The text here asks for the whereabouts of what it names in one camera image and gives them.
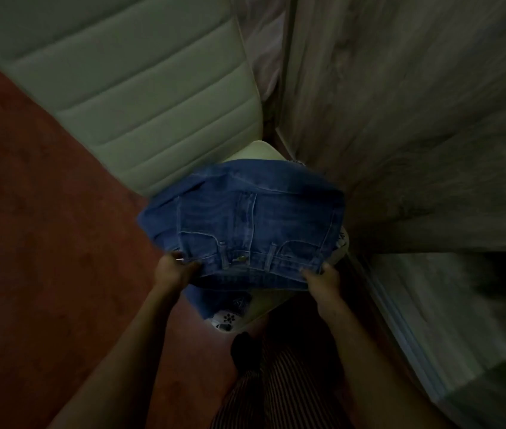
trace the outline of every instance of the chair backrest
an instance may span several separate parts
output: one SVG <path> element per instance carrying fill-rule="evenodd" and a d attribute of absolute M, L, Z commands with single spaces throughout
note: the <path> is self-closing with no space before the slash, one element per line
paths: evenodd
<path fill-rule="evenodd" d="M 142 195 L 261 138 L 230 0 L 0 0 L 0 70 Z"/>

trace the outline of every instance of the wooden wall panel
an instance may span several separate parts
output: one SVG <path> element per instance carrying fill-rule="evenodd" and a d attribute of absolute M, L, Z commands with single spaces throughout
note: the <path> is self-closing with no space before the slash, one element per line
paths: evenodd
<path fill-rule="evenodd" d="M 351 247 L 506 250 L 506 0 L 295 0 L 278 132 Z"/>

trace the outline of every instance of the floor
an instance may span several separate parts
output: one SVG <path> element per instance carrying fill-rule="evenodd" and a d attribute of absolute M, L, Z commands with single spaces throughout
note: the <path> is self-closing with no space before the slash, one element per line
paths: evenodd
<path fill-rule="evenodd" d="M 160 256 L 144 204 L 0 74 L 0 427 L 46 426 L 134 316 Z M 180 300 L 148 427 L 208 425 L 231 339 Z"/>

